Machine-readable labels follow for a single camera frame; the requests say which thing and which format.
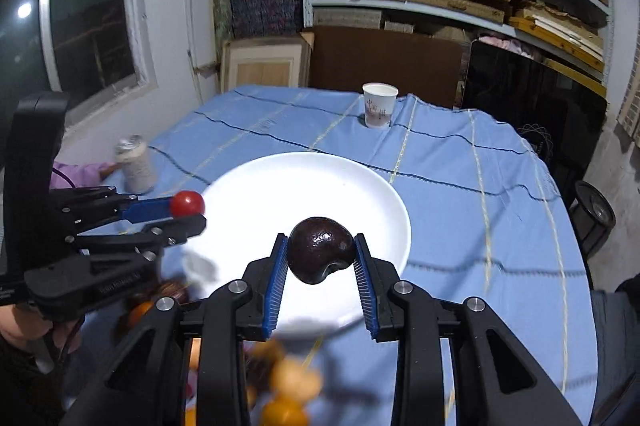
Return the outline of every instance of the table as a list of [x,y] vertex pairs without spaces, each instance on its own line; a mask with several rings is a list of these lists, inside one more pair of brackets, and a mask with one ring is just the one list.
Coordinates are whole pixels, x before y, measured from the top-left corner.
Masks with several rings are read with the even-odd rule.
[[[367,165],[398,191],[411,219],[402,278],[441,299],[484,298],[587,424],[597,377],[591,300],[545,164],[510,125],[477,110],[452,111],[407,96],[397,100],[387,130],[366,128],[363,111],[362,96],[349,92],[249,85],[216,96],[152,142],[159,182],[148,196],[202,192],[244,162],[287,151],[332,153]],[[121,178],[111,182],[122,187]],[[110,227],[133,229],[127,222]],[[180,273],[181,259],[179,248],[168,249],[162,274]],[[90,371],[106,354],[105,325],[98,323],[117,313],[112,306],[88,320],[86,348],[72,361],[72,373]],[[442,343],[450,425],[454,396]],[[305,355],[311,342],[287,346]],[[389,424],[396,353],[395,343],[372,342],[363,323],[326,338],[314,358],[325,386],[308,408],[312,424]]]

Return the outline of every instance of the purple sleeve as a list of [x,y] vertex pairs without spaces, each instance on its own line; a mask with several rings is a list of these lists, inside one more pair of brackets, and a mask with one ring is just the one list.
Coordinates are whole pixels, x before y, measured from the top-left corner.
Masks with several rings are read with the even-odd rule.
[[[111,162],[100,162],[94,164],[85,164],[83,166],[77,166],[73,164],[62,164],[62,162],[54,162],[53,167],[60,173],[69,177],[69,180],[75,184],[76,188],[89,188],[92,186],[101,186],[102,179],[100,178],[100,170],[111,166]],[[69,183],[57,175],[55,172],[51,173],[50,189],[70,188]]]

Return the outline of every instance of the can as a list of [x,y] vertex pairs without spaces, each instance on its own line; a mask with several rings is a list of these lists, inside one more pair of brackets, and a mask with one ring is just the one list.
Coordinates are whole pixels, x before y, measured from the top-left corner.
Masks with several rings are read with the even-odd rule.
[[120,139],[116,145],[116,162],[122,168],[125,189],[129,193],[147,193],[158,182],[158,175],[149,157],[148,144],[139,135]]

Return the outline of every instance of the paper cup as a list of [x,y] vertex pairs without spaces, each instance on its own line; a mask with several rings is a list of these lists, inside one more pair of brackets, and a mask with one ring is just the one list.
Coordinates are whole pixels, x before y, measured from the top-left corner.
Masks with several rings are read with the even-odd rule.
[[366,83],[364,92],[364,122],[369,128],[388,128],[396,106],[398,89],[386,83]]

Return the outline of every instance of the black monitor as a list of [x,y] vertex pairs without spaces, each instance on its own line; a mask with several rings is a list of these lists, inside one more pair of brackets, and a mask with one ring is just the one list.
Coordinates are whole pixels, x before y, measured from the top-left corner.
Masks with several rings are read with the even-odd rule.
[[569,206],[604,124],[603,91],[595,80],[557,62],[545,65],[476,41],[462,108],[478,108],[510,123],[546,163]]

